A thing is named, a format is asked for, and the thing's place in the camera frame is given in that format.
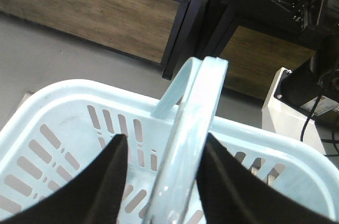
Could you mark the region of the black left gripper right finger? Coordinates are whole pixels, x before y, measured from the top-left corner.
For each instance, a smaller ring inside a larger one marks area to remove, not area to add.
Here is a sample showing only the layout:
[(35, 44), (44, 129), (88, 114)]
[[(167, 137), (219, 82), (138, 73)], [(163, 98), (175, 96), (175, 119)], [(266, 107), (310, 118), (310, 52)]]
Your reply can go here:
[(207, 223), (333, 223), (259, 180), (211, 133), (196, 181)]

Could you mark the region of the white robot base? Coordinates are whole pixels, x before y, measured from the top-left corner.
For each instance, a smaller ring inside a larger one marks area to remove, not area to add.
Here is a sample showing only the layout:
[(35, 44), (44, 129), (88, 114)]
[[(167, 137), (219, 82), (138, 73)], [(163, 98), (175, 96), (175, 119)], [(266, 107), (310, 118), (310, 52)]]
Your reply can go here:
[(262, 106), (262, 129), (302, 141), (327, 157), (338, 157), (338, 141), (322, 139), (314, 120), (283, 102), (280, 85), (292, 71), (282, 67), (274, 75), (273, 81)]

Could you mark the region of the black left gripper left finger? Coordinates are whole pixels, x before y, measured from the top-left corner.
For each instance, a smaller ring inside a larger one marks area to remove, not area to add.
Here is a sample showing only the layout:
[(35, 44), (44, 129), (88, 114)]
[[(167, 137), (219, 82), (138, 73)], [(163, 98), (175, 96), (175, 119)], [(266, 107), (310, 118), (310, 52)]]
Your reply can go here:
[(112, 138), (74, 179), (4, 223), (116, 223), (127, 179), (126, 135)]

